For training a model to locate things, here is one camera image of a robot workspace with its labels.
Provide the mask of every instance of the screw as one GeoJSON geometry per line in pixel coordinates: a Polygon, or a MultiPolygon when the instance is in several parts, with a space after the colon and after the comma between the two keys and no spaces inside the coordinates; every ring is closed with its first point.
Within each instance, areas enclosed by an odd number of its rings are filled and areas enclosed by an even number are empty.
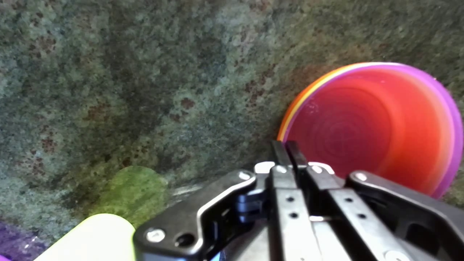
{"type": "Polygon", "coordinates": [[[288,172],[288,168],[283,166],[283,165],[278,165],[278,166],[276,166],[276,171],[278,171],[278,172],[282,172],[282,173],[286,173],[286,172],[288,172]]]}
{"type": "Polygon", "coordinates": [[[365,175],[363,172],[357,172],[356,176],[357,176],[360,181],[366,181],[366,179],[367,179],[367,175],[365,175]]]}
{"type": "Polygon", "coordinates": [[[250,173],[243,172],[243,171],[240,171],[240,172],[238,172],[238,176],[240,176],[241,179],[250,179],[250,178],[251,178],[251,175],[250,175],[250,173]]]}
{"type": "Polygon", "coordinates": [[[166,233],[162,229],[150,229],[147,231],[147,240],[150,242],[162,242],[164,240],[164,237],[166,237],[166,233]]]}
{"type": "Polygon", "coordinates": [[[256,163],[254,172],[269,175],[272,168],[276,165],[275,160],[263,160],[256,163]]]}
{"type": "Polygon", "coordinates": [[[312,168],[314,168],[314,171],[317,171],[318,173],[321,173],[321,172],[324,171],[320,165],[314,165],[312,168]]]}
{"type": "Polygon", "coordinates": [[[401,250],[388,250],[386,261],[410,261],[410,256],[401,250]]]}

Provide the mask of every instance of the granite countertop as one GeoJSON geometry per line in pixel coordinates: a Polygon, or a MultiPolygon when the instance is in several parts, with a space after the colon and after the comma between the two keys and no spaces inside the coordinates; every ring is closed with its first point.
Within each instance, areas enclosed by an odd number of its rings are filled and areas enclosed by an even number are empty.
{"type": "MultiPolygon", "coordinates": [[[[144,189],[164,200],[267,159],[292,98],[359,60],[420,66],[463,111],[463,13],[457,0],[0,0],[0,220],[50,245],[118,185],[157,176],[144,189]]],[[[462,171],[446,198],[464,207],[463,188],[462,171]]]]}

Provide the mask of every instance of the bolt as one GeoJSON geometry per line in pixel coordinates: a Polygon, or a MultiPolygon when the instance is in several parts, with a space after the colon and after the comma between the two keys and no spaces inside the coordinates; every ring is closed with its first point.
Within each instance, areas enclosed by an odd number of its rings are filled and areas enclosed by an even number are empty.
{"type": "Polygon", "coordinates": [[[357,172],[356,176],[357,176],[360,181],[366,181],[366,179],[367,179],[367,175],[365,175],[363,172],[357,172]]]}
{"type": "Polygon", "coordinates": [[[240,172],[238,172],[238,176],[240,176],[241,179],[250,179],[250,178],[251,178],[251,175],[250,175],[250,173],[243,172],[243,171],[240,171],[240,172]]]}
{"type": "Polygon", "coordinates": [[[272,168],[276,165],[275,160],[263,160],[256,163],[254,172],[269,175],[272,168]]]}
{"type": "Polygon", "coordinates": [[[401,250],[388,250],[386,261],[410,261],[410,256],[401,250]]]}
{"type": "Polygon", "coordinates": [[[288,168],[283,166],[283,165],[278,165],[278,166],[276,166],[276,171],[278,171],[278,172],[282,172],[282,173],[286,173],[286,172],[288,172],[288,168]]]}
{"type": "Polygon", "coordinates": [[[324,169],[320,165],[312,166],[315,172],[321,173],[324,169]]]}
{"type": "Polygon", "coordinates": [[[164,237],[166,237],[166,233],[162,229],[150,229],[147,231],[147,240],[150,242],[162,242],[164,240],[164,237]]]}
{"type": "Polygon", "coordinates": [[[336,175],[336,171],[331,165],[324,163],[324,162],[318,162],[318,160],[309,160],[308,162],[309,166],[318,165],[320,168],[323,168],[324,171],[330,172],[331,175],[336,175]]]}

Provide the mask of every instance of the plastic bowl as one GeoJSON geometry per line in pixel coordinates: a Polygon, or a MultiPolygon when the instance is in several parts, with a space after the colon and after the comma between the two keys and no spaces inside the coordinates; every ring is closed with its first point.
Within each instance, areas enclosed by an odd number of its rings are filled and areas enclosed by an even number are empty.
{"type": "Polygon", "coordinates": [[[450,188],[463,155],[460,111],[428,72],[398,62],[338,68],[291,104],[280,140],[337,175],[366,169],[433,197],[450,188]]]}

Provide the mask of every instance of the purple object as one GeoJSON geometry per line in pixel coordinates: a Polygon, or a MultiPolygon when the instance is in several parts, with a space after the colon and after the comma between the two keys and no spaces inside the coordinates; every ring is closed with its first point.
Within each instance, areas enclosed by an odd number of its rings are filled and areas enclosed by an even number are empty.
{"type": "Polygon", "coordinates": [[[34,233],[0,223],[0,261],[34,261],[47,243],[34,233]]]}
{"type": "Polygon", "coordinates": [[[440,184],[437,184],[434,195],[441,198],[447,189],[450,188],[452,182],[454,181],[463,156],[463,121],[460,110],[450,94],[447,88],[431,73],[418,69],[415,66],[401,65],[401,71],[405,71],[411,75],[415,75],[420,81],[423,81],[425,85],[430,85],[431,89],[437,94],[439,98],[444,102],[444,107],[449,110],[452,118],[453,118],[453,129],[454,129],[454,147],[453,147],[453,156],[449,163],[447,172],[444,172],[443,179],[440,184]]]}

